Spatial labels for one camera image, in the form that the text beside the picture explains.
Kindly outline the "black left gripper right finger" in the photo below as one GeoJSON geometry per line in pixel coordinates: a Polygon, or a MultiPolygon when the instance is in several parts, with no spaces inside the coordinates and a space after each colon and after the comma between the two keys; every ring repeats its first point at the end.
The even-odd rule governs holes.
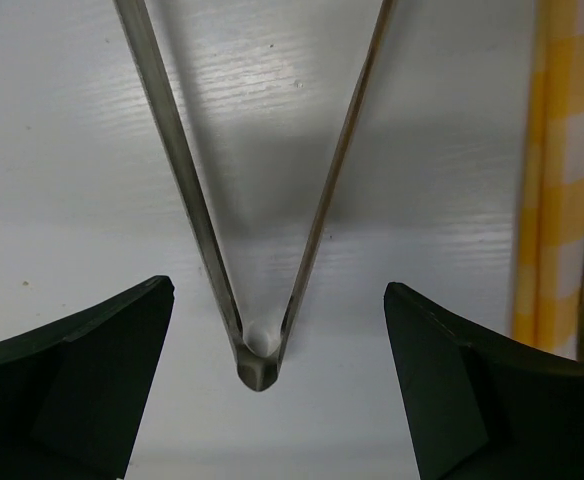
{"type": "Polygon", "coordinates": [[[384,313],[423,479],[584,479],[584,363],[458,316],[402,283],[384,313]]]}

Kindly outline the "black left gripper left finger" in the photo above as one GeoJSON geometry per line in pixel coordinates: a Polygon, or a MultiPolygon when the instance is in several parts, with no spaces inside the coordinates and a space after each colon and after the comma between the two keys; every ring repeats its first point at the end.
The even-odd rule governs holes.
{"type": "Polygon", "coordinates": [[[125,477],[173,304],[154,276],[0,341],[0,479],[125,477]]]}

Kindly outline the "silver metal tongs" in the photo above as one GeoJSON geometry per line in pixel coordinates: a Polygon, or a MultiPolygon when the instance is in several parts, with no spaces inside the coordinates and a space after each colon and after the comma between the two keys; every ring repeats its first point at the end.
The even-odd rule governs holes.
{"type": "Polygon", "coordinates": [[[239,307],[146,3],[116,1],[114,5],[224,323],[238,377],[249,389],[263,392],[278,380],[288,341],[313,272],[338,180],[352,145],[372,73],[380,57],[384,37],[397,3],[386,0],[379,8],[365,61],[348,105],[282,318],[279,344],[269,355],[256,353],[244,339],[239,307]]]}

